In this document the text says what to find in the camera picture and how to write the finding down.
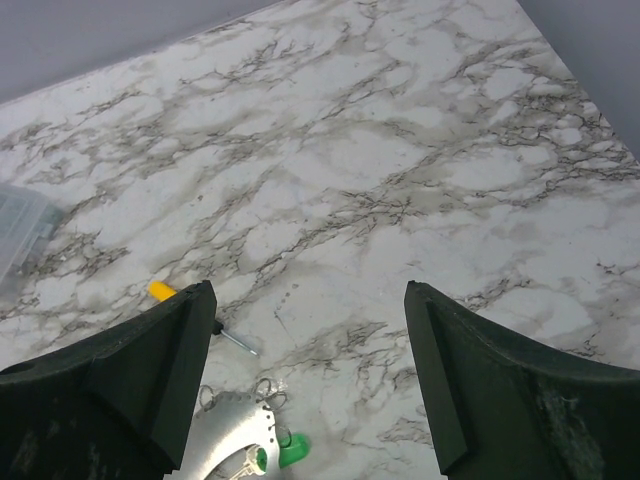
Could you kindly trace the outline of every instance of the clear plastic box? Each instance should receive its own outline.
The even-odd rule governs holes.
[[[44,195],[0,183],[0,297],[20,293],[62,217]]]

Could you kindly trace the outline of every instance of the gray wall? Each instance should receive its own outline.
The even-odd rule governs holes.
[[[518,0],[640,160],[640,0]]]
[[[0,0],[0,103],[276,0]]]

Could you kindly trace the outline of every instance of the white marble surface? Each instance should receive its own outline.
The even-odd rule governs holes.
[[[0,107],[0,178],[69,211],[0,367],[211,279],[262,357],[204,382],[282,383],[294,478],[440,478],[408,280],[640,366],[640,171],[514,0],[279,4]]]

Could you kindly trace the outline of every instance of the green key tag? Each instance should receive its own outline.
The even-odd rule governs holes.
[[[309,450],[311,450],[311,444],[309,443],[309,439],[306,435],[302,433],[294,433],[291,435],[291,443],[288,442],[288,439],[279,440],[278,444],[280,445],[280,468],[287,468],[289,465],[293,465],[296,462],[299,462],[307,455],[309,455]],[[258,450],[258,466],[263,472],[267,471],[267,454],[264,449]]]

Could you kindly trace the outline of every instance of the yellow screwdriver handle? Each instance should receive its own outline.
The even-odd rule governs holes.
[[[156,300],[164,302],[167,298],[173,297],[176,291],[166,283],[151,282],[151,285],[149,285],[149,293]]]

